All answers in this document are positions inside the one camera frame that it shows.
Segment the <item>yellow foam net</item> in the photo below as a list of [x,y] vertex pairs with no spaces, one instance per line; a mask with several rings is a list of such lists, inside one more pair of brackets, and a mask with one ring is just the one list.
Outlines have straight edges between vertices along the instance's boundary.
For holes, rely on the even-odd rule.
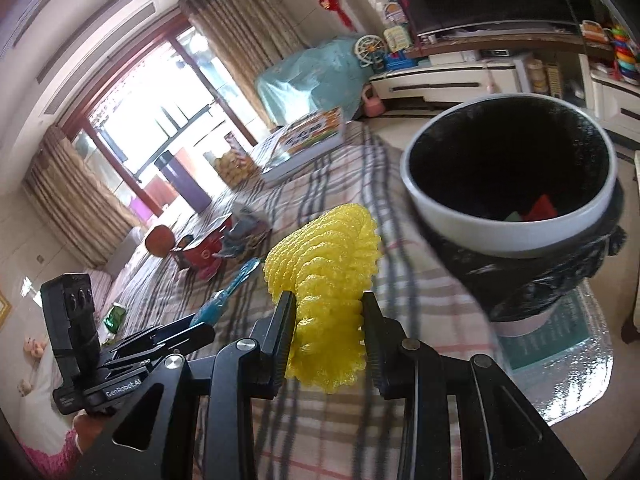
[[309,222],[267,256],[264,278],[273,300],[296,294],[296,331],[287,378],[333,393],[365,368],[360,298],[371,288],[380,256],[376,223],[359,204],[345,204]]

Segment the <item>screw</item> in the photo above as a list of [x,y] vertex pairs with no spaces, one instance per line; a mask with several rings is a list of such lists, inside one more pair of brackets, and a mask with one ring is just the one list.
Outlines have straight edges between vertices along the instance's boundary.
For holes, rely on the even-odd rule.
[[164,360],[164,366],[169,368],[169,370],[175,370],[176,368],[180,368],[180,366],[182,366],[183,361],[184,357],[182,357],[180,354],[172,354]]
[[488,368],[492,364],[491,358],[484,354],[474,356],[474,362],[476,363],[476,366],[481,368]]
[[409,351],[415,351],[420,348],[420,341],[417,339],[405,338],[402,339],[402,348]]
[[249,350],[253,350],[255,348],[255,341],[253,339],[241,339],[236,343],[236,348],[241,350],[242,352],[248,352]]

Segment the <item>red object in bowl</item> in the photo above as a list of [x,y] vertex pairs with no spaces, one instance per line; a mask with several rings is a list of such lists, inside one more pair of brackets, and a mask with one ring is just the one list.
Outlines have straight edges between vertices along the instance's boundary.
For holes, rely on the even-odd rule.
[[549,220],[550,218],[556,218],[558,212],[556,208],[549,200],[547,195],[542,195],[531,208],[528,214],[522,217],[525,222],[536,222],[538,220]]

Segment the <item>bed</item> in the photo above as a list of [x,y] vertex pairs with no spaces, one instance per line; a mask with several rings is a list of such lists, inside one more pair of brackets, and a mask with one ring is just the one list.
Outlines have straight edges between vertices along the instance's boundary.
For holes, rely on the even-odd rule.
[[33,390],[20,400],[18,428],[14,428],[21,444],[48,454],[60,452],[73,421],[72,415],[60,415],[53,406],[52,384],[59,375],[53,350],[48,345],[34,374]]
[[[254,149],[263,164],[273,138]],[[498,344],[481,309],[459,282],[434,257],[420,236],[399,176],[401,152],[385,144],[360,123],[349,123],[345,145],[301,168],[273,188],[255,176],[235,192],[226,190],[196,215],[180,202],[159,222],[177,238],[198,236],[234,201],[263,210],[273,223],[268,238],[252,256],[265,257],[285,236],[334,206],[365,205],[378,223],[382,258],[373,291],[386,316],[398,319],[405,332],[437,351],[469,359],[483,352],[502,364]],[[221,267],[210,282],[197,281],[192,272],[178,272],[170,259],[150,256],[144,245],[101,297],[104,316],[110,302],[128,308],[122,335],[179,319],[197,310],[223,288],[239,264]],[[254,322],[273,309],[261,276],[249,280],[232,297],[216,325],[216,341],[197,357],[217,352],[248,335]],[[273,401],[254,401],[254,431],[260,478],[391,479],[396,478],[402,433],[402,403],[384,401],[363,377],[332,396],[286,381]],[[453,478],[461,477],[460,439],[451,410]],[[204,440],[196,440],[195,474],[201,468]]]

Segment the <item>orange ball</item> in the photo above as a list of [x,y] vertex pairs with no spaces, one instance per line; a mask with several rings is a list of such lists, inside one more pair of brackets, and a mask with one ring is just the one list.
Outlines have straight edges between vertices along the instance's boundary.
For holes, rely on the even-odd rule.
[[166,225],[157,225],[145,238],[146,250],[158,258],[166,258],[174,246],[174,233]]

